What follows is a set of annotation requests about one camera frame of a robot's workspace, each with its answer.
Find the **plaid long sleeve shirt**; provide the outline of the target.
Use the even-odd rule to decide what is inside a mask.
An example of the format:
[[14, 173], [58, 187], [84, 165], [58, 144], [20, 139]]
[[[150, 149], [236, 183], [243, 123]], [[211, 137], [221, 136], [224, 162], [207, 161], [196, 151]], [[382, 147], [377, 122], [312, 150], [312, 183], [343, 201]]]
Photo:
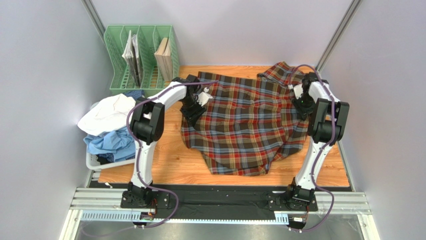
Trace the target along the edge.
[[254, 79], [202, 71], [197, 77], [211, 82], [213, 99], [195, 125], [182, 120], [180, 133], [212, 174], [265, 175], [274, 161], [302, 150], [309, 121], [293, 105], [300, 69], [282, 61]]

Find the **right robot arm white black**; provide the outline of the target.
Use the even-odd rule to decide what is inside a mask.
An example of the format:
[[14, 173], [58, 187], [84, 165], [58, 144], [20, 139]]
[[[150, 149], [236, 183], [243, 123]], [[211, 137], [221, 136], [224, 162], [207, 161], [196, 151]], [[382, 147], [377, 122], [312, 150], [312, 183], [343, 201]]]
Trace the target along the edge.
[[302, 167], [287, 187], [285, 204], [292, 210], [304, 210], [314, 201], [318, 174], [327, 154], [344, 135], [350, 105], [339, 100], [329, 83], [314, 72], [305, 74], [294, 92], [292, 103], [299, 117], [309, 120], [310, 141]]

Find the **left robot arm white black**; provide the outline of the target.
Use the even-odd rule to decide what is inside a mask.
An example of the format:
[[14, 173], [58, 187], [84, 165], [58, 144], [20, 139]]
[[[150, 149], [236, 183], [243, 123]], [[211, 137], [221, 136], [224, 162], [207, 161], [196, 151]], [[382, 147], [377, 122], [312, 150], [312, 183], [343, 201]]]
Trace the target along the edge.
[[176, 77], [156, 95], [136, 101], [126, 119], [127, 130], [135, 140], [135, 163], [132, 178], [121, 197], [121, 208], [144, 209], [153, 206], [155, 192], [159, 190], [153, 186], [153, 159], [155, 147], [164, 133], [166, 110], [181, 102], [180, 111], [184, 120], [191, 127], [195, 126], [206, 111], [196, 96], [202, 86], [203, 82], [194, 75]]

